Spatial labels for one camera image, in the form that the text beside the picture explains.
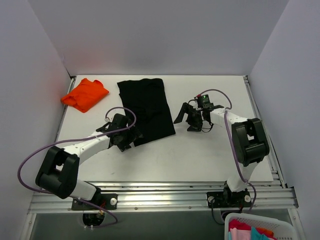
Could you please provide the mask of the black t shirt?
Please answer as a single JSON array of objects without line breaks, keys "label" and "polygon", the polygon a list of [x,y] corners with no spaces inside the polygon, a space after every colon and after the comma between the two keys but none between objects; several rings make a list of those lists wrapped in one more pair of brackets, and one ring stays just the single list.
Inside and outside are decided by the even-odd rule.
[{"label": "black t shirt", "polygon": [[124,80],[117,83],[125,114],[134,119],[142,138],[133,142],[138,147],[176,134],[161,78]]}]

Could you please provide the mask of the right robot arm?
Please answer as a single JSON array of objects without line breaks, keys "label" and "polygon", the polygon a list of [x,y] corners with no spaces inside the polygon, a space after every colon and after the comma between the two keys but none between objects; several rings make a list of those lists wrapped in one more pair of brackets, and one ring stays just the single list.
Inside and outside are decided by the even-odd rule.
[{"label": "right robot arm", "polygon": [[251,197],[245,191],[251,184],[251,176],[270,152],[262,121],[233,114],[232,106],[215,105],[207,94],[197,95],[192,101],[196,106],[184,102],[173,123],[181,123],[187,115],[188,132],[201,132],[203,122],[208,122],[211,128],[217,125],[226,129],[237,173],[225,182],[222,200],[230,207],[240,200],[248,203]]}]

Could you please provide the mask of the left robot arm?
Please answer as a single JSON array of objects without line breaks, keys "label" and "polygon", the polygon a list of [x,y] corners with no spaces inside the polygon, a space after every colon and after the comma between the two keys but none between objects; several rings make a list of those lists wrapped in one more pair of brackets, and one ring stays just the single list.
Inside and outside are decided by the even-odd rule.
[{"label": "left robot arm", "polygon": [[83,204],[95,210],[101,203],[99,187],[78,178],[79,166],[89,158],[118,147],[121,152],[131,148],[131,143],[143,134],[127,116],[115,114],[112,121],[97,128],[87,140],[65,147],[50,147],[35,178],[37,186],[61,199],[83,199]]}]

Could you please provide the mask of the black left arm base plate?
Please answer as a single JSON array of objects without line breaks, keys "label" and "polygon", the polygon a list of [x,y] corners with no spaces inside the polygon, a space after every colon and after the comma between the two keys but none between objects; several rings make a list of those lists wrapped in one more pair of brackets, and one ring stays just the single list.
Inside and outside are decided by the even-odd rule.
[{"label": "black left arm base plate", "polygon": [[[118,204],[118,195],[116,193],[102,193],[90,200],[89,203],[102,207],[106,210],[116,210]],[[73,200],[71,209],[73,211],[98,210],[98,208],[95,206],[83,203],[76,199]]]}]

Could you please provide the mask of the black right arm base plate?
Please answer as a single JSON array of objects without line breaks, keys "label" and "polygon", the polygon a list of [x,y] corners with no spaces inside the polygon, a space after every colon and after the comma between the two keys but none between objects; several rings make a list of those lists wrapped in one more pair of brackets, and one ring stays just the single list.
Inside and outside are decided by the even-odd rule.
[{"label": "black right arm base plate", "polygon": [[206,193],[209,208],[249,208],[252,205],[248,191],[224,193],[222,191],[209,191]]}]

